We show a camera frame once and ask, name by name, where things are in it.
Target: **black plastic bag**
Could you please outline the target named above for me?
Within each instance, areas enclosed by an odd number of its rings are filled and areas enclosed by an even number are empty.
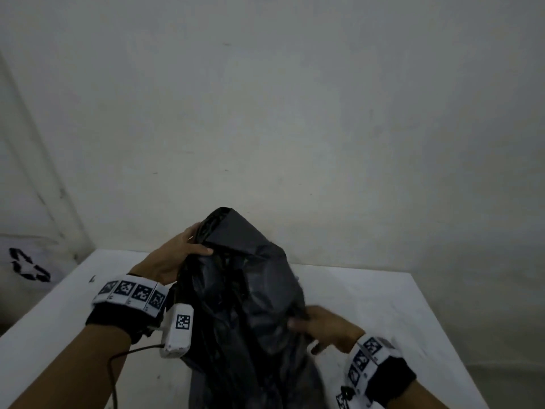
[[[194,242],[214,254],[187,258],[169,303],[194,308],[182,360],[204,373],[206,407],[326,408],[310,339],[286,327],[305,300],[282,248],[231,208],[211,213]]]

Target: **forearm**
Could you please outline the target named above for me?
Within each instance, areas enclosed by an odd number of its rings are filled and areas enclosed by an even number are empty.
[[[397,399],[388,403],[387,409],[448,409],[443,403],[420,385],[418,381],[410,384]]]
[[[86,326],[10,409],[103,409],[112,388],[108,359],[129,350],[131,338],[113,326]],[[125,358],[112,362],[117,380]]]

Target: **person's left forearm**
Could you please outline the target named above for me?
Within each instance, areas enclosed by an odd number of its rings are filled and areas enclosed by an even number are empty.
[[[10,409],[104,408],[112,393],[108,359],[130,346],[129,335],[117,327],[86,326]],[[124,363],[124,357],[112,362],[116,380]]]

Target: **black wristband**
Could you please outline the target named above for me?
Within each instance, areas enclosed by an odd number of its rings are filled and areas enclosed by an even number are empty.
[[[159,327],[162,315],[153,318],[141,310],[135,310],[121,304],[101,302],[96,304],[87,318],[87,324],[112,325],[125,331],[131,337],[131,343],[136,344],[142,335],[150,336],[153,332],[148,326]]]
[[[401,357],[388,357],[378,366],[369,380],[366,395],[371,401],[386,407],[392,399],[399,398],[407,387],[416,380],[416,374]]]

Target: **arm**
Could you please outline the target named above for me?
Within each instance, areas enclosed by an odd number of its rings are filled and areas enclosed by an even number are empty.
[[[292,318],[288,327],[293,331],[310,334],[318,340],[311,350],[318,354],[326,347],[334,345],[342,353],[350,353],[365,331],[341,316],[320,306],[307,307],[309,320]],[[387,409],[448,409],[418,381],[413,381],[403,394],[388,402]]]
[[[149,254],[131,273],[163,285],[176,280],[188,254],[210,255],[208,248],[188,241],[199,223]],[[114,326],[89,324],[10,406],[10,409],[103,409],[112,393],[106,365],[131,346],[129,335]],[[125,358],[112,362],[117,381]]]

